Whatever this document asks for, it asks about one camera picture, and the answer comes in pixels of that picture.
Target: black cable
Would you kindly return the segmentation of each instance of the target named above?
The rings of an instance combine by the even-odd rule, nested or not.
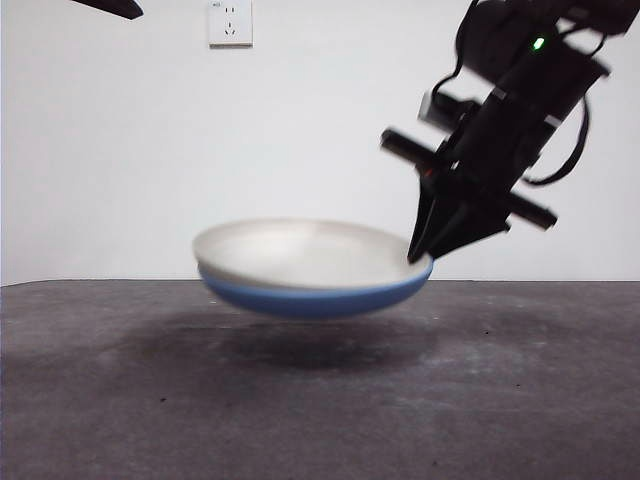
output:
[[[584,152],[584,148],[587,144],[587,137],[589,136],[589,127],[591,126],[591,112],[589,109],[589,102],[587,101],[587,96],[585,95],[582,99],[582,105],[584,108],[584,114],[582,117],[582,127],[580,127],[580,134],[578,135],[578,143],[573,150],[571,156],[564,162],[564,165],[558,170],[556,173],[551,175],[550,177],[543,178],[541,180],[532,180],[530,178],[523,178],[523,180],[529,185],[535,187],[542,187],[544,185],[549,185],[551,183],[555,183],[558,180],[562,180],[564,177],[569,175],[573,169],[578,164],[582,153]]]
[[[602,34],[602,40],[600,40],[600,43],[598,44],[596,49],[589,54],[590,57],[593,57],[596,53],[598,53],[600,50],[602,50],[602,47],[604,47],[604,44],[607,42],[607,38],[608,38],[607,34],[603,33]]]
[[[586,29],[587,29],[587,27],[585,27],[584,25],[575,24],[570,29],[565,30],[564,32],[560,32],[560,37],[564,38],[567,35],[571,35],[572,33],[576,33],[576,32],[581,32],[582,30],[586,30]]]
[[[480,0],[473,0],[471,2],[471,5],[469,5],[469,9],[467,10],[466,15],[462,19],[462,23],[460,24],[460,28],[458,29],[458,35],[456,36],[456,45],[459,45],[460,47],[458,51],[458,59],[456,61],[456,68],[451,75],[443,78],[436,84],[435,87],[433,87],[433,90],[431,91],[431,101],[434,103],[436,103],[438,90],[440,90],[440,88],[445,83],[449,82],[450,80],[453,80],[458,75],[460,75],[460,72],[462,71],[462,66],[464,62],[464,48],[465,48],[465,39],[467,34],[467,25],[469,24],[469,19],[471,18],[473,9],[476,8],[478,3],[480,3]]]

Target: wall socket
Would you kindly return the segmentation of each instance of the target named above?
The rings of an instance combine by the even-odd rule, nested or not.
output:
[[[209,47],[253,46],[252,0],[210,0]]]

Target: gray table surface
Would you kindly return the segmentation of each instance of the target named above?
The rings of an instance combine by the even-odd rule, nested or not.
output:
[[[640,479],[640,284],[431,282],[254,315],[199,282],[2,289],[3,479]]]

